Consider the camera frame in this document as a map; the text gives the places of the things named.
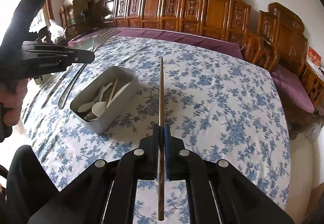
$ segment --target human hand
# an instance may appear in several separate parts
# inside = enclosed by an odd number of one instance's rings
[[[7,126],[14,126],[19,122],[22,101],[27,94],[27,83],[28,79],[18,81],[16,94],[13,94],[7,87],[0,86],[0,102],[3,103],[4,108],[9,109],[3,117]]]

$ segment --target table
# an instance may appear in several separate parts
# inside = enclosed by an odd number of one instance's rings
[[[97,159],[112,161],[138,147],[158,122],[159,59],[164,59],[165,119],[171,134],[203,159],[224,158],[284,208],[290,150],[284,111],[270,74],[218,52],[174,42],[113,37],[96,52],[63,110],[58,99],[79,65],[55,74],[23,107],[33,150],[64,188]],[[83,127],[72,99],[112,65],[139,72],[140,90],[103,134]],[[157,222],[157,181],[139,181],[134,223]],[[166,182],[165,223],[189,223],[184,181]]]

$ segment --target white plastic bag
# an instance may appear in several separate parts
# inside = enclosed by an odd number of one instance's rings
[[[50,23],[51,25],[48,29],[51,32],[51,40],[53,43],[58,44],[60,40],[65,39],[64,29],[52,19],[50,19]]]

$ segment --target silver screw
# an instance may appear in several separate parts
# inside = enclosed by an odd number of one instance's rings
[[[136,149],[134,151],[134,155],[136,155],[136,156],[141,156],[143,154],[144,154],[144,150],[143,149]]]
[[[190,152],[187,149],[182,149],[182,150],[180,150],[179,154],[181,156],[188,156],[190,154]]]
[[[105,164],[106,164],[106,162],[104,160],[97,160],[95,162],[96,167],[103,167],[103,166],[105,166]]]
[[[220,167],[228,167],[228,162],[226,160],[219,160],[218,165]]]

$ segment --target gray container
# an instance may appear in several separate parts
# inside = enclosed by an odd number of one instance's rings
[[[98,117],[95,121],[85,121],[82,115],[77,112],[77,109],[87,102],[92,102],[98,94],[98,90],[102,84],[106,85],[109,82],[113,83],[116,78],[118,78],[118,82],[115,93],[128,82],[131,83],[121,92],[120,95],[116,97],[115,100],[111,102],[108,108],[106,108],[106,111],[100,117]],[[106,91],[106,96],[104,99],[110,95],[112,87],[113,86]],[[103,133],[108,129],[114,119],[120,115],[123,109],[130,103],[138,88],[139,81],[137,71],[112,66],[100,74],[76,96],[76,98],[70,104],[70,109],[85,127],[89,128],[95,133]]]

